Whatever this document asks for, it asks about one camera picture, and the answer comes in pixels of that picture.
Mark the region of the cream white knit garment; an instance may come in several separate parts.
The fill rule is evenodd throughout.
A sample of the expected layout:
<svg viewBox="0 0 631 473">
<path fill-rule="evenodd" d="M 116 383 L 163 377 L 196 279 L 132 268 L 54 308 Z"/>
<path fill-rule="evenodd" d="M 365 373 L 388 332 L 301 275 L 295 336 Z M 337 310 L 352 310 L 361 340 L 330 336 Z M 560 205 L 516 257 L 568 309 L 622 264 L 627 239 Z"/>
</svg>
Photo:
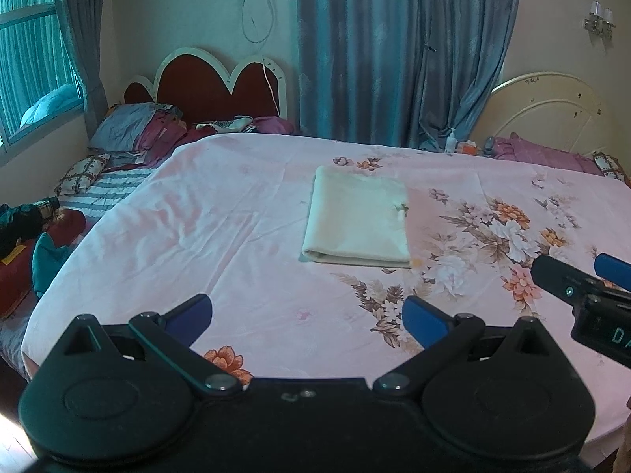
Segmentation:
<svg viewBox="0 0 631 473">
<path fill-rule="evenodd" d="M 302 256 L 317 263 L 409 268 L 407 187 L 399 179 L 319 167 Z"/>
</svg>

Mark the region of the clothes pile lower left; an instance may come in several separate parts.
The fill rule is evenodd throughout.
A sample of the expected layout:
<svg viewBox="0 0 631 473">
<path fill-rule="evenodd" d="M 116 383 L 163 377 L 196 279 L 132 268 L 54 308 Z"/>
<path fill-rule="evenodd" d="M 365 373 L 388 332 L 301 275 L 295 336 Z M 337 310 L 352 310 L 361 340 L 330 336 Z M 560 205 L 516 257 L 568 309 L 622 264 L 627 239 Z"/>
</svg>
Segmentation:
<svg viewBox="0 0 631 473">
<path fill-rule="evenodd" d="M 87 228 L 84 214 L 55 197 L 1 206 L 1 317 L 41 299 Z"/>
</svg>

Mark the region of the patterned cushion right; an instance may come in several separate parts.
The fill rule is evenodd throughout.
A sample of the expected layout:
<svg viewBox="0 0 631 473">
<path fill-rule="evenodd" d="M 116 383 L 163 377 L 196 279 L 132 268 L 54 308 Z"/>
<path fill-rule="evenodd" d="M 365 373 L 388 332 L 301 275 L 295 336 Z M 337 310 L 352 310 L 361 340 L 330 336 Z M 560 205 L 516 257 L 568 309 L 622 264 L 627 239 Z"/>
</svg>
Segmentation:
<svg viewBox="0 0 631 473">
<path fill-rule="evenodd" d="M 618 181 L 630 186 L 630 177 L 625 173 L 622 164 L 617 158 L 603 152 L 596 152 L 592 154 L 592 160 L 594 160 L 597 168 L 605 177 L 618 179 Z"/>
</svg>

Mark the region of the pink floral bed sheet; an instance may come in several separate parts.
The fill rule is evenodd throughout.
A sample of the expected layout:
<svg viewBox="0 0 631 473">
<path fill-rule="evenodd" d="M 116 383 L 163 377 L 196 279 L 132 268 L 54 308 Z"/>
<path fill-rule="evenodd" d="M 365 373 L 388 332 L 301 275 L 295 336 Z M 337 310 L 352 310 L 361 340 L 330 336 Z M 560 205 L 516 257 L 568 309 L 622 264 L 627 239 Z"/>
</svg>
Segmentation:
<svg viewBox="0 0 631 473">
<path fill-rule="evenodd" d="M 407 269 L 302 256 L 314 174 L 397 178 L 409 192 Z M 178 149 L 78 244 L 29 319 L 34 374 L 79 314 L 120 324 L 204 292 L 211 328 L 195 351 L 239 378 L 377 378 L 414 356 L 405 297 L 492 326 L 535 316 L 592 393 L 583 449 L 599 464 L 622 444 L 630 374 L 571 339 L 570 307 L 529 267 L 548 254 L 583 271 L 629 259 L 630 191 L 536 164 L 329 140 L 222 134 Z"/>
</svg>

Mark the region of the purple pillow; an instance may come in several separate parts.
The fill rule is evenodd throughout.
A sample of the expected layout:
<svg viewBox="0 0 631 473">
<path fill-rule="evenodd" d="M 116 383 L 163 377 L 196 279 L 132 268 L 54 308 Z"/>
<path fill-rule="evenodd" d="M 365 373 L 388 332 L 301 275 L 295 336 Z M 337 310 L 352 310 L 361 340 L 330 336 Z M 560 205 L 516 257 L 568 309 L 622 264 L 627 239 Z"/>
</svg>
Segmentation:
<svg viewBox="0 0 631 473">
<path fill-rule="evenodd" d="M 498 160 L 538 164 L 538 166 L 602 176 L 594 160 L 577 153 L 527 141 L 514 132 L 509 138 L 493 137 L 493 157 Z"/>
</svg>

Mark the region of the striped bed sheet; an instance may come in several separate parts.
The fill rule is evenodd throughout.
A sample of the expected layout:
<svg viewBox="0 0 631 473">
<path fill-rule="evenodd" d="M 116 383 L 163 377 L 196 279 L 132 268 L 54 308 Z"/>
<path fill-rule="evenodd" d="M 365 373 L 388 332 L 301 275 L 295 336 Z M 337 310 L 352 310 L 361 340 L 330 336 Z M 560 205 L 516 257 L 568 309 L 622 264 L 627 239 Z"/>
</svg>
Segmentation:
<svg viewBox="0 0 631 473">
<path fill-rule="evenodd" d="M 59 196 L 58 199 L 63 207 L 80 211 L 92 225 L 133 193 L 152 173 L 153 169 L 108 172 L 98 177 L 86 192 Z"/>
</svg>

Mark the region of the orange small box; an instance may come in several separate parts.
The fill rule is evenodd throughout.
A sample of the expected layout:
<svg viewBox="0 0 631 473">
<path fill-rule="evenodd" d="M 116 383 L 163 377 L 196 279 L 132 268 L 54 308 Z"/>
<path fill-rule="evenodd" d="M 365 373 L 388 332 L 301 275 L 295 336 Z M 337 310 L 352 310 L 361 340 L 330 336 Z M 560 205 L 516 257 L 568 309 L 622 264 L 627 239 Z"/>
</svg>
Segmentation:
<svg viewBox="0 0 631 473">
<path fill-rule="evenodd" d="M 478 154 L 478 147 L 475 141 L 467 140 L 458 143 L 457 152 L 459 154 L 476 156 Z"/>
</svg>

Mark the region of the cream round headboard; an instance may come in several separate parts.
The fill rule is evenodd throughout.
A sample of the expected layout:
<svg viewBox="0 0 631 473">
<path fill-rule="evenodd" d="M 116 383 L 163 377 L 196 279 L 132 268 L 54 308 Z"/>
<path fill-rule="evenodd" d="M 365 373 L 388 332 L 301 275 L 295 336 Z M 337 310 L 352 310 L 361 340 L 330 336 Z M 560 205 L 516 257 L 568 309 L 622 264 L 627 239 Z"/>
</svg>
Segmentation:
<svg viewBox="0 0 631 473">
<path fill-rule="evenodd" d="M 493 89 L 470 134 L 483 145 L 490 137 L 520 138 L 570 153 L 611 153 L 618 126 L 607 104 L 585 81 L 539 72 L 512 78 Z"/>
</svg>

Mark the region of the checkered pillow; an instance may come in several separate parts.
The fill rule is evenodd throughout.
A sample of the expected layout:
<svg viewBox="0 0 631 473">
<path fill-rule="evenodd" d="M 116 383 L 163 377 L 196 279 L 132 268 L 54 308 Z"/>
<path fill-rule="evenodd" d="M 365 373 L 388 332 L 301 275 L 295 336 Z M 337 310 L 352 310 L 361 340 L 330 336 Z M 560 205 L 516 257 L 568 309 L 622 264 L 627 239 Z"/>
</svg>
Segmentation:
<svg viewBox="0 0 631 473">
<path fill-rule="evenodd" d="M 101 154 L 76 162 L 54 187 L 54 194 L 57 197 L 65 197 L 85 193 L 105 170 L 109 160 L 109 154 Z"/>
</svg>

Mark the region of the white pump bottle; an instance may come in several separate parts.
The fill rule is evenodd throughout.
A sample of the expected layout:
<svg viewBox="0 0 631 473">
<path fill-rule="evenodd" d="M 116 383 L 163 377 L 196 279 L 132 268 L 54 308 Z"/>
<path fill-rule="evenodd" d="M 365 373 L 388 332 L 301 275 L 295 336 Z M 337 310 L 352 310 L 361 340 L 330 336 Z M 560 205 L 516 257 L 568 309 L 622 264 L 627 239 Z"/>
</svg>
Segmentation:
<svg viewBox="0 0 631 473">
<path fill-rule="evenodd" d="M 445 152 L 448 154 L 453 154 L 456 151 L 457 146 L 458 146 L 458 139 L 455 134 L 455 129 L 450 127 L 449 134 L 445 142 Z"/>
</svg>

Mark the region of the pile of bedding left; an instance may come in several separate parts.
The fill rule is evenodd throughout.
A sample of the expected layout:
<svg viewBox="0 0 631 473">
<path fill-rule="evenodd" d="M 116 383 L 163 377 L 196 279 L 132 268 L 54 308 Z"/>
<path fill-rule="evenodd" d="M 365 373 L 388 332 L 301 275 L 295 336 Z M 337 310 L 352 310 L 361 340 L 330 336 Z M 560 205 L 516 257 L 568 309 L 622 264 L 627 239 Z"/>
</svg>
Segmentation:
<svg viewBox="0 0 631 473">
<path fill-rule="evenodd" d="M 278 116 L 249 115 L 188 124 L 180 109 L 173 105 L 123 104 L 108 110 L 89 141 L 89 151 L 108 154 L 110 170 L 151 168 L 180 146 L 232 132 L 294 134 L 295 127 Z"/>
</svg>

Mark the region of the red heart-shaped headboard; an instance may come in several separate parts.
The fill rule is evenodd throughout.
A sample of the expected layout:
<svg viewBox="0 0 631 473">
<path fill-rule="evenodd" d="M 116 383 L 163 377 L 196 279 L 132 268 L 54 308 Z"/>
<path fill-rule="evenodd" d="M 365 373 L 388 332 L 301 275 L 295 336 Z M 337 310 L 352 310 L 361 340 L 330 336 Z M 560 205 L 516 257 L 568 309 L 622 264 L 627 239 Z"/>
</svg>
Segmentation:
<svg viewBox="0 0 631 473">
<path fill-rule="evenodd" d="M 197 47 L 168 54 L 152 79 L 129 80 L 122 101 L 173 105 L 188 124 L 228 121 L 240 115 L 288 117 L 286 75 L 274 60 L 251 56 L 227 69 Z"/>
</svg>

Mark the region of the window with curtain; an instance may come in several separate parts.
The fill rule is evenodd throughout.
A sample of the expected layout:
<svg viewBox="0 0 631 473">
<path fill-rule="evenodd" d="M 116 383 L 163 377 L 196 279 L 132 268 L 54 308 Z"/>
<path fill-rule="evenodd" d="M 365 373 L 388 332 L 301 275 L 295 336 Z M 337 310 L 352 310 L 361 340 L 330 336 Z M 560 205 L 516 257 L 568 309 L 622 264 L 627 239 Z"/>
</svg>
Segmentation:
<svg viewBox="0 0 631 473">
<path fill-rule="evenodd" d="M 1 145 L 84 105 L 56 0 L 1 0 Z"/>
</svg>

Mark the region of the blue grey curtain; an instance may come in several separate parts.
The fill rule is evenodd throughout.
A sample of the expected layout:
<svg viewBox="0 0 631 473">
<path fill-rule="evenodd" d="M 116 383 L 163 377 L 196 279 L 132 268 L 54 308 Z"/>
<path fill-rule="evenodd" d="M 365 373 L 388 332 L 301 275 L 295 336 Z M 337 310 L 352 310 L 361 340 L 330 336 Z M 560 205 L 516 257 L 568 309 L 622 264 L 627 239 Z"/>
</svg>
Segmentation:
<svg viewBox="0 0 631 473">
<path fill-rule="evenodd" d="M 299 129 L 437 152 L 470 138 L 519 0 L 296 0 Z"/>
</svg>

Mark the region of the left window curtain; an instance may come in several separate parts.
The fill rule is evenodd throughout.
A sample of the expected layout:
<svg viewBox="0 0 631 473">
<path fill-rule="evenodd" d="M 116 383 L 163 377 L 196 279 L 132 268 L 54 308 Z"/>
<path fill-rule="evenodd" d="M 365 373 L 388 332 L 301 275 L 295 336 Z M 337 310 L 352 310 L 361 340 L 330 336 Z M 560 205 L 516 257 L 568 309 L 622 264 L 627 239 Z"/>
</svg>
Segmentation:
<svg viewBox="0 0 631 473">
<path fill-rule="evenodd" d="M 54 0 L 61 34 L 80 82 L 84 123 L 91 138 L 108 109 L 101 79 L 101 29 L 104 0 Z"/>
</svg>

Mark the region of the wall lamp sconce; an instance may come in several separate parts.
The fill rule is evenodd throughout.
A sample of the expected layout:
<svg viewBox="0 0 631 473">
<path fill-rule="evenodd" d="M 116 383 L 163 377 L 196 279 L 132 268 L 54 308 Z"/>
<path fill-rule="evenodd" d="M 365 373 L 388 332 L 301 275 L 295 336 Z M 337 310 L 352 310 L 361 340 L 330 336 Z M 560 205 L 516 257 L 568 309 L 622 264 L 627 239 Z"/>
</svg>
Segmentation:
<svg viewBox="0 0 631 473">
<path fill-rule="evenodd" d="M 611 42 L 613 39 L 613 31 L 616 27 L 613 11 L 610 7 L 604 7 L 599 1 L 592 1 L 583 24 L 588 33 L 598 36 L 604 42 Z"/>
</svg>

